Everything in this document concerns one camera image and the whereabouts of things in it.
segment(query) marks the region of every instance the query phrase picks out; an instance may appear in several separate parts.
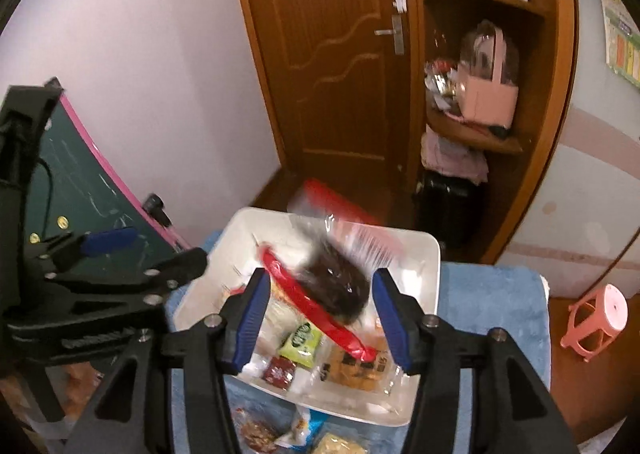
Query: blue towel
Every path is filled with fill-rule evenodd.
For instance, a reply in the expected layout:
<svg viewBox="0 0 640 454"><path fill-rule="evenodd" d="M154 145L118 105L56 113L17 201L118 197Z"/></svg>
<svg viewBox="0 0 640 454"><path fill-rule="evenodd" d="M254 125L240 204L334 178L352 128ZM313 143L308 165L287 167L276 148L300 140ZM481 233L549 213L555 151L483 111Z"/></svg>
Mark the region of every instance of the blue towel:
<svg viewBox="0 0 640 454"><path fill-rule="evenodd" d="M211 250L221 232L214 232L203 248ZM180 288L167 301L170 317L186 292ZM496 268L477 264L443 262L440 269L438 315L457 329L485 334L489 329L505 328L518 343L547 387L551 383L551 345L546 298L540 275L528 268ZM471 376L462 373L460 409L456 429L455 454L468 452L471 422ZM175 452L188 454L184 416L184 379L181 370L172 373L172 415ZM244 407L268 420L277 430L287 430L294 405L247 384L226 377L231 409ZM407 426L382 427L329 417L322 433L333 432L356 439L370 454L398 454ZM252 451L243 447L244 452Z"/></svg>

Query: poster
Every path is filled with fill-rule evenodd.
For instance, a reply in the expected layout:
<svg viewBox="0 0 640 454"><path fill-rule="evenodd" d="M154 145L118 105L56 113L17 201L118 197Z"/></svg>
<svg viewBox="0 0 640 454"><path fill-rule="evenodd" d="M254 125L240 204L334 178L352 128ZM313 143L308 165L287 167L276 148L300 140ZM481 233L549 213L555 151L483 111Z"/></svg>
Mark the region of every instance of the poster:
<svg viewBox="0 0 640 454"><path fill-rule="evenodd" d="M640 31L620 0L602 0L607 65L640 88Z"/></svg>

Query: snack package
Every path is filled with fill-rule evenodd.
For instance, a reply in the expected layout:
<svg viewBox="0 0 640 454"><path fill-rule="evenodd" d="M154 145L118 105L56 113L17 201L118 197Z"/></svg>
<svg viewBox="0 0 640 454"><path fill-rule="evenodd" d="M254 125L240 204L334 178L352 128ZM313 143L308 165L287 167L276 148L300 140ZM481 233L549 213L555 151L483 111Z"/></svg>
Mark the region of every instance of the snack package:
<svg viewBox="0 0 640 454"><path fill-rule="evenodd" d="M297 405L291 429L280 436L275 444L298 452L306 452L308 447L313 444L326 418L327 415L324 412Z"/></svg>
<svg viewBox="0 0 640 454"><path fill-rule="evenodd" d="M367 451L354 441L345 440L328 432L322 436L313 454L367 454Z"/></svg>
<svg viewBox="0 0 640 454"><path fill-rule="evenodd" d="M318 180L305 181L287 209L300 233L320 248L328 240L367 281L377 269L404 256L400 243L376 218Z"/></svg>
<svg viewBox="0 0 640 454"><path fill-rule="evenodd" d="M293 381L296 365L285 357L273 357L262 374L262 379L278 389L287 389Z"/></svg>
<svg viewBox="0 0 640 454"><path fill-rule="evenodd" d="M311 369L314 366L314 355L321 338L321 331L311 322L305 322L289 336L278 354Z"/></svg>
<svg viewBox="0 0 640 454"><path fill-rule="evenodd" d="M271 278L276 280L293 304L322 333L347 351L353 358L365 362L372 362L376 358L374 348L364 345L353 332L336 322L322 306L306 294L306 291L300 286L291 272L284 267L268 244L258 245L258 257L271 275Z"/></svg>
<svg viewBox="0 0 640 454"><path fill-rule="evenodd" d="M244 408L237 408L233 414L238 438L258 454L272 454L278 449L275 444L278 433L271 425L258 420Z"/></svg>
<svg viewBox="0 0 640 454"><path fill-rule="evenodd" d="M308 296L343 324L354 322L369 301L367 277L326 238L316 241L311 260L295 275Z"/></svg>
<svg viewBox="0 0 640 454"><path fill-rule="evenodd" d="M396 372L398 368L393 363L386 341L379 340L376 346L377 354L372 362L361 362L333 347L320 368L320 380L351 389L389 394L399 374Z"/></svg>

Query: red plastic packaging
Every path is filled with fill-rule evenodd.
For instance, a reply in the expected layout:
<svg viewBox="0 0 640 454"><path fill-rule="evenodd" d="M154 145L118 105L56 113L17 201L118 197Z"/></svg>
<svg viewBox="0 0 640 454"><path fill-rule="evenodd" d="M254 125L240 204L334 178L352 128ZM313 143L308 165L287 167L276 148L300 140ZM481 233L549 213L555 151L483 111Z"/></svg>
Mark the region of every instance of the red plastic packaging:
<svg viewBox="0 0 640 454"><path fill-rule="evenodd" d="M306 295L305 290L284 267L268 244L258 246L258 259L292 303L322 333L357 360L373 362L376 359L378 352L375 348L365 346L356 335L338 324L317 302Z"/></svg>

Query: pink stool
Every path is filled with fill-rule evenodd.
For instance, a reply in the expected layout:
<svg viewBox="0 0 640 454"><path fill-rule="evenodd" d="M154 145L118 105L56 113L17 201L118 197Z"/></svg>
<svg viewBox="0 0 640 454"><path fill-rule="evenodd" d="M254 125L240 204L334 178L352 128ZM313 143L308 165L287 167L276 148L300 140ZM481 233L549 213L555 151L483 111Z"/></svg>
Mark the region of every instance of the pink stool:
<svg viewBox="0 0 640 454"><path fill-rule="evenodd" d="M560 345L563 348L572 347L584 357L585 362L613 342L625 328L628 317L625 296L612 284L589 292L577 303L571 304L569 311L569 325ZM576 325L578 312L581 316L588 316Z"/></svg>

